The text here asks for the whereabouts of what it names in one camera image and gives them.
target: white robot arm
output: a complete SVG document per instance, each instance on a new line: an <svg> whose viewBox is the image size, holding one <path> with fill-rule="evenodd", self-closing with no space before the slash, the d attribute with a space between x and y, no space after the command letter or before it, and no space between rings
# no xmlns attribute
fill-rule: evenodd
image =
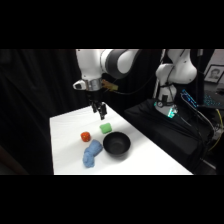
<svg viewBox="0 0 224 224"><path fill-rule="evenodd" d="M86 90L94 113L99 111L105 118L106 106L102 103L102 74L108 73L115 79L125 78L131 71L141 49L77 49L78 64L82 80L73 87ZM160 65L156 75L160 82L160 94L155 108L162 114L173 117L177 113L174 105L176 89L172 83L188 84L192 82L197 70L190 60L190 49L170 49L168 56L173 64Z"/></svg>
<svg viewBox="0 0 224 224"><path fill-rule="evenodd" d="M160 93L155 108L170 118L178 112L174 105L177 91L173 83L189 84L197 76L197 70L191 63L190 51L191 49L169 49L168 57L173 64L160 65L156 71Z"/></svg>
<svg viewBox="0 0 224 224"><path fill-rule="evenodd" d="M107 114L102 103L102 74L108 73L115 79L125 78L140 53L140 49L77 49L77 59L82 80L73 87L86 90L94 113L99 111L101 119Z"/></svg>

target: table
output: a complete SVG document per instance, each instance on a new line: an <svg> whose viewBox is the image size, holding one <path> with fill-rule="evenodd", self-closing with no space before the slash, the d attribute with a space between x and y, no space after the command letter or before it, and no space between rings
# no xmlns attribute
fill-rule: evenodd
<svg viewBox="0 0 224 224"><path fill-rule="evenodd" d="M107 112L103 121L91 107L50 119L55 175L192 175L109 106ZM129 136L129 153L118 159L103 150L95 158L95 167L87 169L82 158L90 143L82 142L80 134L88 131L92 139L103 143L106 135L99 126L106 123Z"/></svg>
<svg viewBox="0 0 224 224"><path fill-rule="evenodd" d="M189 109L178 106L178 110L179 116L170 119L158 113L154 100L148 99L126 110L125 118L173 159L193 172L200 161L204 146L201 140L198 142L198 133L194 128L197 127L197 122L192 119L190 127L181 119L189 117ZM205 141L211 131L210 126L199 120L199 130Z"/></svg>

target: black bowl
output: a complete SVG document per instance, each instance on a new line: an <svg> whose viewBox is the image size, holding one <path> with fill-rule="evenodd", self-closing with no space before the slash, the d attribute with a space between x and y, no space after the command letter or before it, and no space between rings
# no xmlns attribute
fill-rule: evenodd
<svg viewBox="0 0 224 224"><path fill-rule="evenodd" d="M122 156L128 152L131 141L127 135L121 132L113 132L105 137L103 146L109 154L113 156Z"/></svg>

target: blue towel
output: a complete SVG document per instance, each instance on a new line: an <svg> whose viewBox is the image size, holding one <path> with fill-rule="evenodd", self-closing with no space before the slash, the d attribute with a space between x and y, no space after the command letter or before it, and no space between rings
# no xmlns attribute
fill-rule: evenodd
<svg viewBox="0 0 224 224"><path fill-rule="evenodd" d="M85 167L90 168L95 166L94 157L97 156L103 149L103 146L96 140L93 140L90 146L85 150L83 163Z"/></svg>

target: green cube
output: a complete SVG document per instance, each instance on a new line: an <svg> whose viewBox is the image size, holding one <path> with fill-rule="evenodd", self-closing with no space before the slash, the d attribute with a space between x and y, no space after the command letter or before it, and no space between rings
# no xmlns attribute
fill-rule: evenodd
<svg viewBox="0 0 224 224"><path fill-rule="evenodd" d="M101 131L102 131L103 134L107 134L107 133L109 133L109 132L112 131L112 128L111 128L110 123L101 125L100 126L100 129L101 129Z"/></svg>

